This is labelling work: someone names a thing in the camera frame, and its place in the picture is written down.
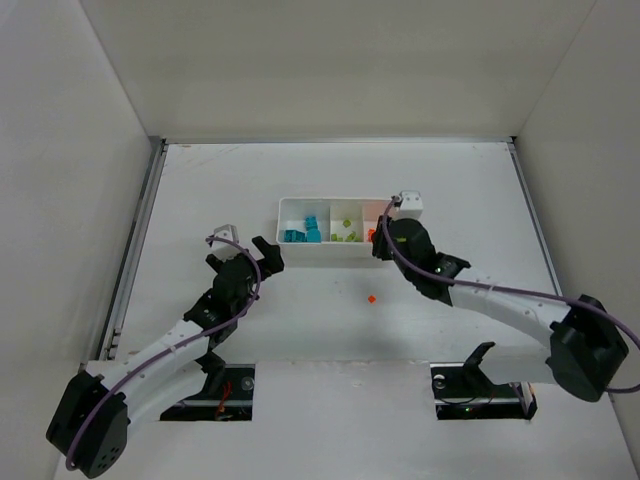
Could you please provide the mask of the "teal frog lotus brick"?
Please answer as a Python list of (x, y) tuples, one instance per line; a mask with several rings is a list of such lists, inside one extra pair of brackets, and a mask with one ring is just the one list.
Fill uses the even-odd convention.
[(322, 235), (319, 229), (317, 228), (313, 228), (313, 229), (309, 229), (306, 232), (306, 242), (307, 243), (321, 243), (322, 242)]

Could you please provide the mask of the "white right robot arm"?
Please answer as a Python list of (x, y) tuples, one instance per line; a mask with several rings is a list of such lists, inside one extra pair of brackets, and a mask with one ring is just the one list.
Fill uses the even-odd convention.
[(372, 236), (374, 257), (395, 263), (424, 297), (483, 315), (536, 341), (515, 352), (493, 341), (478, 345), (460, 367), (477, 392), (513, 382), (556, 384), (596, 402), (626, 359), (621, 325), (596, 299), (559, 297), (501, 285), (461, 258), (436, 250), (427, 230), (410, 218), (382, 214)]

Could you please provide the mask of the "teal two-by-four brick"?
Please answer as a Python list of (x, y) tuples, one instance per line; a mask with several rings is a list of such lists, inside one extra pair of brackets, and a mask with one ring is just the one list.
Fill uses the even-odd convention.
[(305, 243), (307, 241), (306, 233), (300, 230), (286, 229), (283, 241), (285, 243)]

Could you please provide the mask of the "small teal slope brick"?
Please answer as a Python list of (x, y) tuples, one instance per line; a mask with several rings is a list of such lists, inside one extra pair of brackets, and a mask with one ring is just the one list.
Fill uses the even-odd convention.
[(305, 218), (305, 228), (307, 230), (314, 230), (318, 228), (317, 218), (315, 216), (307, 216)]

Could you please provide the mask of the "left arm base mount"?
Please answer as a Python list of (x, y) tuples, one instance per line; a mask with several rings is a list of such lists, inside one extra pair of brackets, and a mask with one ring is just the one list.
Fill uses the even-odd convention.
[(216, 357), (202, 389), (160, 415), (164, 422), (248, 422), (253, 417), (255, 364), (228, 364)]

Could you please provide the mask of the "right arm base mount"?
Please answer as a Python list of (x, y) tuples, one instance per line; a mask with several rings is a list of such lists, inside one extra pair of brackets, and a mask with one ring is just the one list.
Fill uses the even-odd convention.
[(496, 346), (481, 343), (462, 363), (430, 365), (436, 417), (440, 421), (500, 420), (530, 421), (538, 410), (529, 383), (493, 383), (480, 369), (486, 354)]

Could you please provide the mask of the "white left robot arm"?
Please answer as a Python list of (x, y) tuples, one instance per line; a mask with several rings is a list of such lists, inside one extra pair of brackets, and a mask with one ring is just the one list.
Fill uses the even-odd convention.
[(261, 259), (234, 240), (224, 243), (233, 256), (207, 256), (211, 287), (166, 334), (120, 364), (98, 374), (84, 369), (69, 380), (46, 431), (68, 470), (88, 479), (103, 475), (135, 427), (223, 375), (215, 348), (258, 300), (261, 284), (285, 268), (279, 246), (261, 236), (252, 240)]

